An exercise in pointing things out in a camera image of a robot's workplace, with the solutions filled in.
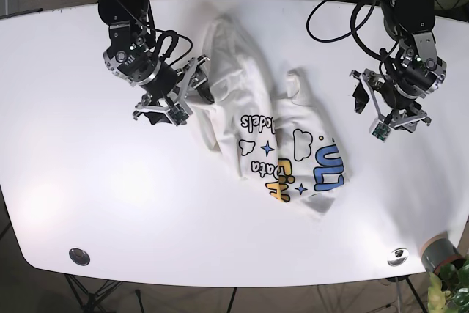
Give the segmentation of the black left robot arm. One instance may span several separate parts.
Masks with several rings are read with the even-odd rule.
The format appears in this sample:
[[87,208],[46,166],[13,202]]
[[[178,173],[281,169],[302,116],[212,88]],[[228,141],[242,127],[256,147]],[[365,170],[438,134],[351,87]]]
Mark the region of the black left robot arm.
[[[392,131],[413,133],[418,123],[430,125],[432,120],[418,103],[440,88],[446,79],[446,62],[437,54],[433,34],[434,0],[361,0],[350,17],[349,36],[367,55],[379,62],[377,71],[354,70],[358,81],[353,97],[355,112],[360,114],[369,102],[377,113],[370,133],[385,141]],[[365,4],[380,6],[384,27],[394,40],[390,50],[374,52],[358,36],[362,27],[356,22]]]

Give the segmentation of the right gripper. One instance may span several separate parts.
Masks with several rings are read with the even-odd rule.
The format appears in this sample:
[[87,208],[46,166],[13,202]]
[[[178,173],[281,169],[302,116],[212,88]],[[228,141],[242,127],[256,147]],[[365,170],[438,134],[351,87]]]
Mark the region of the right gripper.
[[[180,36],[175,31],[164,31],[156,39],[150,33],[133,31],[110,31],[109,37],[111,45],[103,53],[106,68],[146,92],[135,106],[134,120],[145,116],[151,125],[186,125],[193,114],[186,103],[192,90],[204,103],[214,104],[204,69],[210,60],[206,55],[192,58],[177,70],[166,64],[179,42]],[[178,93],[170,93],[175,87]]]

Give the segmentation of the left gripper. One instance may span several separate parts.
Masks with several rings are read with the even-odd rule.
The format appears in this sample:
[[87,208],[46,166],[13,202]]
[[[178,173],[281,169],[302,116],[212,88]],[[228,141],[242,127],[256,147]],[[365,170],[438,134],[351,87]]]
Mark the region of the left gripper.
[[[377,112],[377,118],[369,129],[373,137],[386,141],[393,130],[413,133],[419,122],[430,126],[432,119],[425,111],[408,108],[418,97],[433,93],[445,81],[446,62],[438,56],[436,47],[404,45],[395,57],[381,48],[378,54],[374,54],[374,58],[385,67],[386,74],[370,69],[362,73],[357,70],[350,72],[350,77],[358,81],[352,94],[355,98],[355,113],[361,114],[370,100]],[[387,115],[381,112],[376,92],[393,109]]]

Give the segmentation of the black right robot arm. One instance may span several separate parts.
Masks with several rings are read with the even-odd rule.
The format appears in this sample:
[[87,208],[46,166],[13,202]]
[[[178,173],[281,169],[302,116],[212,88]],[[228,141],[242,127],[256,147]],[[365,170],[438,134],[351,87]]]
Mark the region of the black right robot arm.
[[184,125],[193,113],[188,93],[196,91],[205,103],[214,102],[203,68],[208,57],[194,57],[174,69],[167,61],[183,35],[155,26],[150,0],[98,0],[97,4],[110,38],[103,53],[106,68],[145,91],[134,119],[145,116],[151,125]]

